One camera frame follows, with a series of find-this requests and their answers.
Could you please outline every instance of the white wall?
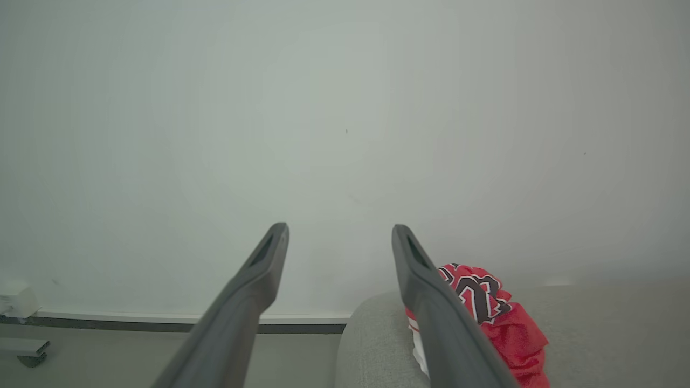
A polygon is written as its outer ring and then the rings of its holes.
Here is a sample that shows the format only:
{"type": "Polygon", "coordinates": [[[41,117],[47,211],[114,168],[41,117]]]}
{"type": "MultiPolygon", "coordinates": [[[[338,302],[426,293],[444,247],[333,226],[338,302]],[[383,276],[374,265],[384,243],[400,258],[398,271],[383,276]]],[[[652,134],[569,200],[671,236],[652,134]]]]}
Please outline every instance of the white wall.
{"type": "Polygon", "coordinates": [[[271,314],[438,263],[690,269],[684,1],[3,1],[0,277],[53,311],[197,314],[291,230],[271,314]]]}

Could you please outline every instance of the gray sofa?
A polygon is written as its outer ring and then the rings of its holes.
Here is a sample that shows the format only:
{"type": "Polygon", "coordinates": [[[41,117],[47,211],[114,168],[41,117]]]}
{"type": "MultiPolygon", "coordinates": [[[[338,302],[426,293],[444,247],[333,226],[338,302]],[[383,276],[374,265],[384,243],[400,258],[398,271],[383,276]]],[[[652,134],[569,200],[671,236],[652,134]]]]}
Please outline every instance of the gray sofa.
{"type": "MultiPolygon", "coordinates": [[[[552,387],[690,387],[688,280],[509,290],[549,339],[552,387]]],[[[423,388],[397,292],[352,315],[335,388],[423,388]]]]}

